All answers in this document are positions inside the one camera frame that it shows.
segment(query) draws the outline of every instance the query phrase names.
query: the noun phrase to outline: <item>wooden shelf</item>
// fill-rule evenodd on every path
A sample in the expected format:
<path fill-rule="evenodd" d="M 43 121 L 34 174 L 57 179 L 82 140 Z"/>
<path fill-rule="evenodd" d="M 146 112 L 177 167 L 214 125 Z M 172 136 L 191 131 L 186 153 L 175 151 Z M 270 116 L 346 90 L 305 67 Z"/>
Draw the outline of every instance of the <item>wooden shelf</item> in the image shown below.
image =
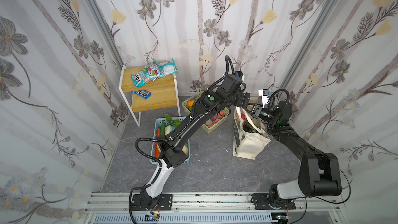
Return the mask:
<path fill-rule="evenodd" d="M 143 112 L 165 107 L 177 106 L 176 88 L 174 85 L 174 76 L 168 75 L 158 78 L 154 82 L 148 82 L 140 88 L 134 86 L 131 75 L 140 71 L 143 67 L 134 67 L 125 69 L 121 89 L 123 92 L 138 91 L 140 89 L 151 92 L 151 96 L 147 99 L 132 94 L 133 112 Z"/>

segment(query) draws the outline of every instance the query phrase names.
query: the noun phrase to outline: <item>candy package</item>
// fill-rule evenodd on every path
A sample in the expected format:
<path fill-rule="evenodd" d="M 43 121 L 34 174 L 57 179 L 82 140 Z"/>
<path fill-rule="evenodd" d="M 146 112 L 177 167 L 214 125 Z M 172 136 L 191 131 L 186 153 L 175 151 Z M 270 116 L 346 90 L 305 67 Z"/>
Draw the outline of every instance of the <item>candy package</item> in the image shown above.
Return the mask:
<path fill-rule="evenodd" d="M 171 59 L 168 62 L 162 62 L 162 63 L 157 63 L 155 61 L 155 63 L 159 66 L 159 68 L 162 70 L 162 75 L 159 77 L 165 77 L 168 75 L 172 75 L 173 73 L 177 72 L 177 67 L 176 67 L 176 63 L 174 62 L 174 59 Z"/>
<path fill-rule="evenodd" d="M 164 73 L 155 62 L 151 62 L 138 71 L 138 73 L 131 75 L 135 87 L 142 87 L 148 82 L 156 80 L 158 77 L 164 77 Z"/>
<path fill-rule="evenodd" d="M 143 90 L 143 89 L 138 90 L 138 91 L 132 91 L 132 93 L 139 95 L 144 99 L 147 99 L 150 96 L 150 92 L 148 92 L 147 90 Z"/>

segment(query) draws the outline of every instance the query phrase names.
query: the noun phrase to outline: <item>robotic arm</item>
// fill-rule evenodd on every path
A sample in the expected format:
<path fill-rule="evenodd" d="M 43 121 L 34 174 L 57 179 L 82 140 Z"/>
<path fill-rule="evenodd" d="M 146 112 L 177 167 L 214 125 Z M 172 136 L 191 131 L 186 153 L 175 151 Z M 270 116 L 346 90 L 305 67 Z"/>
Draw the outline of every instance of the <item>robotic arm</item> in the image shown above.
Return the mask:
<path fill-rule="evenodd" d="M 271 186 L 267 201 L 272 208 L 277 208 L 280 206 L 279 203 L 286 201 L 286 199 L 340 195 L 341 180 L 338 159 L 334 154 L 325 154 L 310 145 L 289 125 L 292 105 L 289 103 L 288 91 L 278 89 L 271 95 L 270 101 L 272 102 L 274 102 L 275 95 L 281 91 L 287 95 L 286 101 L 279 102 L 275 108 L 272 109 L 270 103 L 267 108 L 254 104 L 250 111 L 247 109 L 248 105 L 251 105 L 249 103 L 250 94 L 243 92 L 246 88 L 246 84 L 242 81 L 243 73 L 240 71 L 234 72 L 228 56 L 225 56 L 225 61 L 225 75 L 213 83 L 194 102 L 191 114 L 175 130 L 167 136 L 159 136 L 157 139 L 137 139 L 135 146 L 138 152 L 158 162 L 158 167 L 151 180 L 143 187 L 132 189 L 132 191 L 141 189 L 142 206 L 145 209 L 152 209 L 157 205 L 167 178 L 187 158 L 186 154 L 182 152 L 182 148 L 188 139 L 212 116 L 232 105 L 242 107 L 254 118 L 260 118 L 262 122 L 267 124 L 268 134 L 288 147 L 301 161 L 297 180 Z M 232 74 L 228 74 L 229 64 Z M 138 146 L 140 141 L 158 142 L 162 150 L 160 159 L 141 151 Z"/>

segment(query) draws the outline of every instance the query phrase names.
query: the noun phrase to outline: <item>beige basket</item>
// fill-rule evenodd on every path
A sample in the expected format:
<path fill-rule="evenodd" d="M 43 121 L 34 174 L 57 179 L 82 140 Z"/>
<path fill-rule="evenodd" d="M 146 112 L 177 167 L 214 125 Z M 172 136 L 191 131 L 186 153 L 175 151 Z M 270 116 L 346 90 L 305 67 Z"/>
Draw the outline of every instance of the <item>beige basket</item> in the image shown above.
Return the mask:
<path fill-rule="evenodd" d="M 182 109 L 184 110 L 184 112 L 186 114 L 190 114 L 191 112 L 188 110 L 188 102 L 189 101 L 195 101 L 197 99 L 199 99 L 199 97 L 201 97 L 202 93 L 204 91 L 200 91 L 197 95 L 190 97 L 189 99 L 187 99 L 186 101 L 183 101 L 182 104 Z M 214 131 L 217 127 L 219 127 L 222 123 L 224 123 L 227 119 L 227 117 L 229 117 L 229 110 L 227 108 L 225 108 L 224 110 L 222 110 L 222 112 L 225 114 L 225 117 L 223 117 L 219 122 L 215 123 L 213 126 L 211 126 L 210 128 L 207 127 L 205 124 L 203 124 L 201 126 L 201 128 L 207 132 L 207 134 L 210 134 L 212 131 Z"/>

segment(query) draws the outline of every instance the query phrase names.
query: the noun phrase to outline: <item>floral wallpaper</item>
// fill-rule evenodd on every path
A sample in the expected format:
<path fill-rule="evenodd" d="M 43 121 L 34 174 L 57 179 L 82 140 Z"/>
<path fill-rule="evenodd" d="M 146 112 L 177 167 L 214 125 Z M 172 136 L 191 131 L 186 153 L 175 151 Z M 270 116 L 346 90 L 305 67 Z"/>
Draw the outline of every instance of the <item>floral wallpaper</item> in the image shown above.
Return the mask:
<path fill-rule="evenodd" d="M 340 0 L 288 86 L 293 126 L 351 182 L 351 224 L 398 217 L 397 33 L 398 0 Z"/>
<path fill-rule="evenodd" d="M 82 221 L 127 117 L 103 44 L 85 0 L 2 0 L 2 223 Z"/>
<path fill-rule="evenodd" d="M 225 55 L 248 92 L 277 88 L 326 0 L 96 1 L 127 67 L 173 58 L 180 94 L 194 94 L 221 77 Z"/>

